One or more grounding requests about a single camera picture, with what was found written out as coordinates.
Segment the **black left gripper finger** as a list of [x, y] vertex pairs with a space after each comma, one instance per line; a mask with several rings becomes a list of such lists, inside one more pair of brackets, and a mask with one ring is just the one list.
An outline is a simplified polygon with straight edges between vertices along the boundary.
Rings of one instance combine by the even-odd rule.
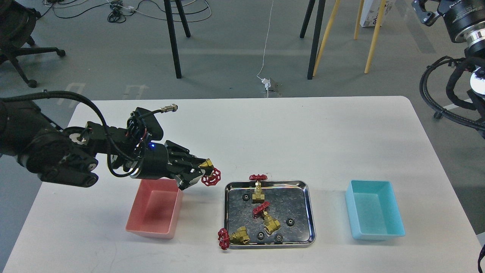
[[182, 166], [184, 169], [213, 169], [211, 159], [199, 158], [186, 152], [182, 153]]
[[195, 185], [203, 175], [206, 174], [205, 169], [192, 166], [182, 166], [176, 174], [177, 186], [180, 190], [185, 190], [192, 185]]

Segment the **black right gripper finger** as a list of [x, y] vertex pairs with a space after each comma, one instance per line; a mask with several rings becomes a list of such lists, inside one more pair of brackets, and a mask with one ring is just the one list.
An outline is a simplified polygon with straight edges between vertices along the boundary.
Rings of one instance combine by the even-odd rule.
[[426, 2], [427, 0], [413, 0], [412, 7], [420, 21], [421, 24], [426, 25], [428, 27], [432, 26], [438, 18], [441, 17], [441, 14], [438, 11], [428, 11], [426, 9]]

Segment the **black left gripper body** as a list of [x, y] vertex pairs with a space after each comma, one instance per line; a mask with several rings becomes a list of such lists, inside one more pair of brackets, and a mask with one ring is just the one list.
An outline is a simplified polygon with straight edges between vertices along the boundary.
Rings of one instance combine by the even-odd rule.
[[157, 180], [166, 177], [181, 180], [183, 174], [192, 169], [192, 159], [194, 156], [189, 154], [189, 149], [170, 140], [164, 144], [151, 143], [131, 178]]

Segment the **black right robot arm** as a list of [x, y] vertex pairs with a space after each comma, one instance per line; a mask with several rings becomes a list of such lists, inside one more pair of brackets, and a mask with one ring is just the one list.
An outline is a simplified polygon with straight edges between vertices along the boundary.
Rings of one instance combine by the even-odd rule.
[[[426, 8], [426, 0], [414, 0], [411, 5], [420, 23], [432, 26], [442, 18], [453, 43], [465, 43], [464, 57], [444, 56], [426, 67], [419, 82], [419, 93], [433, 109], [434, 118], [452, 122], [485, 133], [484, 69], [485, 69], [485, 3], [483, 0], [439, 0], [435, 11]], [[443, 65], [453, 67], [445, 93], [454, 107], [476, 111], [478, 119], [470, 119], [439, 104], [428, 90], [432, 72]]]

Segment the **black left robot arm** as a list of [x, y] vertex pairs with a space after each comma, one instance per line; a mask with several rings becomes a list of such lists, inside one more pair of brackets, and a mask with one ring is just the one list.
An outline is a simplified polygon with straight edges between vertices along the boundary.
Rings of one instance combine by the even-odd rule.
[[[101, 123], [62, 128], [34, 103], [61, 98], [81, 102]], [[177, 111], [176, 104], [150, 111], [137, 107], [125, 128], [110, 127], [99, 108], [86, 97], [68, 91], [44, 91], [1, 98], [1, 155], [14, 157], [19, 165], [43, 182], [88, 188], [99, 177], [97, 154], [107, 156], [107, 167], [116, 177], [170, 178], [180, 190], [201, 181], [216, 185], [221, 173], [210, 159], [198, 158], [171, 141], [161, 144], [164, 132], [155, 115]]]

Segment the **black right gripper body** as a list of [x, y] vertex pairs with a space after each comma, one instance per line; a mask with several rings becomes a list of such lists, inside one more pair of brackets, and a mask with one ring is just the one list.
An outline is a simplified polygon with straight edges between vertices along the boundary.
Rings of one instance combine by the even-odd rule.
[[442, 0], [438, 14], [454, 43], [484, 40], [485, 2], [483, 0]]

